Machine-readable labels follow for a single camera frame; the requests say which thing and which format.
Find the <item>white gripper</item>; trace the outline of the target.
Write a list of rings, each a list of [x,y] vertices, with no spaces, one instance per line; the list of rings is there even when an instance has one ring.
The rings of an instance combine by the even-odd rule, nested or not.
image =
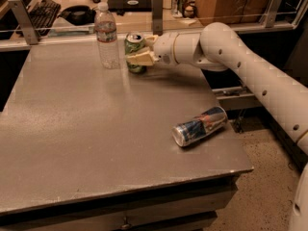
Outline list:
[[[156,62],[164,65],[177,65],[174,57],[174,44],[177,33],[165,33],[161,36],[146,36],[145,46],[137,52],[125,55],[129,64],[152,66]]]

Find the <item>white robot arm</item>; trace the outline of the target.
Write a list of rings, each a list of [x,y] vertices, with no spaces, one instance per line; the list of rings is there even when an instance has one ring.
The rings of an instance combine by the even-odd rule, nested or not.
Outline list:
[[[165,33],[126,55],[130,64],[190,64],[232,70],[291,140],[308,155],[308,89],[251,51],[228,25],[214,22],[201,32]]]

